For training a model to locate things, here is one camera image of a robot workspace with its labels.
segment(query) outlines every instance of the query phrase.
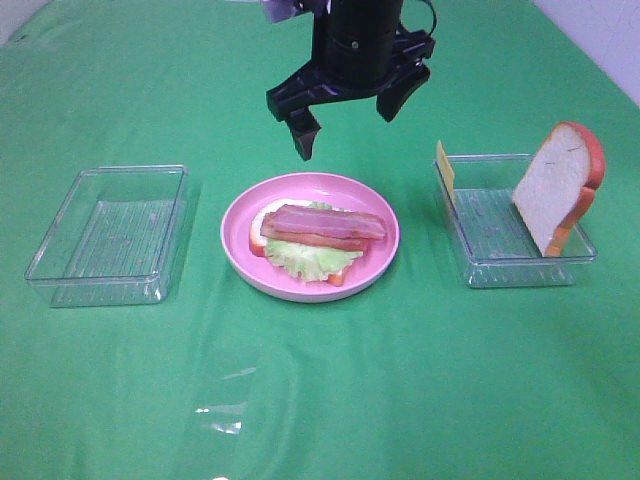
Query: green table cover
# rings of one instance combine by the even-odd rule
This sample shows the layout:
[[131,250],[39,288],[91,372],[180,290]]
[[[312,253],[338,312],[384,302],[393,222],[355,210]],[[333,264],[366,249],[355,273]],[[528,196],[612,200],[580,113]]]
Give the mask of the green table cover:
[[[639,109],[531,2],[436,7],[429,82],[390,124],[373,99],[314,107],[307,163],[265,91],[309,58],[310,15],[54,0],[0,49],[0,477],[640,478]],[[412,0],[403,19],[430,23]],[[533,152],[561,120],[607,154],[582,221],[597,261],[571,287],[467,288],[436,141]],[[174,163],[200,188],[177,288],[48,308],[23,273],[77,172]],[[402,242],[367,290],[297,304],[232,269],[226,208],[294,171],[355,178],[395,209]],[[203,405],[231,421],[204,428]]]

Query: white wall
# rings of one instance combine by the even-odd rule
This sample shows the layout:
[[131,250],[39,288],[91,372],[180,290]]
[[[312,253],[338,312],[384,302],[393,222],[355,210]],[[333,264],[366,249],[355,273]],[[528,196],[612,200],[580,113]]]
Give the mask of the white wall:
[[640,0],[533,0],[640,106]]
[[50,0],[0,0],[0,47]]

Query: robotic arm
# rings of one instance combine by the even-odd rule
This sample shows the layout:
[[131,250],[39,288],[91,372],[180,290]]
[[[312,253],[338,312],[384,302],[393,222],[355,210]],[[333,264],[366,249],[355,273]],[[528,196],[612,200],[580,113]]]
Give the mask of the robotic arm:
[[376,96],[387,122],[430,75],[424,65],[435,46],[430,32],[409,32],[400,22],[403,0],[263,0],[270,20],[312,12],[311,60],[275,88],[267,105],[285,121],[304,160],[320,130],[309,106]]

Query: bread slice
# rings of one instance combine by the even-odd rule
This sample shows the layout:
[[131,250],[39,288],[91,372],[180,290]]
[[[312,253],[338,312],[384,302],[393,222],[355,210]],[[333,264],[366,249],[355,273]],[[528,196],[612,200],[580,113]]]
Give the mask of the bread slice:
[[[264,216],[269,212],[275,212],[282,205],[301,205],[307,207],[312,202],[309,200],[294,200],[291,198],[280,198],[269,203],[262,208],[258,214],[251,221],[251,228],[249,229],[249,250],[257,257],[265,256],[265,247],[267,245],[267,237],[260,234],[260,227],[262,226],[262,220]],[[326,282],[335,287],[340,287],[344,284],[345,276],[350,267],[343,268],[340,272],[332,273],[327,278]]]
[[604,150],[590,130],[573,122],[554,127],[512,196],[542,255],[562,253],[605,170]]

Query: transparent tray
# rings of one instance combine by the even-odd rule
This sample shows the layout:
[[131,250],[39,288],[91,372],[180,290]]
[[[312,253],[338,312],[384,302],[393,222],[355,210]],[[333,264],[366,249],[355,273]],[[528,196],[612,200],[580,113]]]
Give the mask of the transparent tray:
[[472,288],[573,285],[597,251],[576,225],[560,257],[540,255],[511,193],[529,154],[449,155],[454,198],[434,162],[452,241],[465,283]]
[[181,165],[102,167],[76,177],[25,272],[52,307],[157,303],[187,211]]

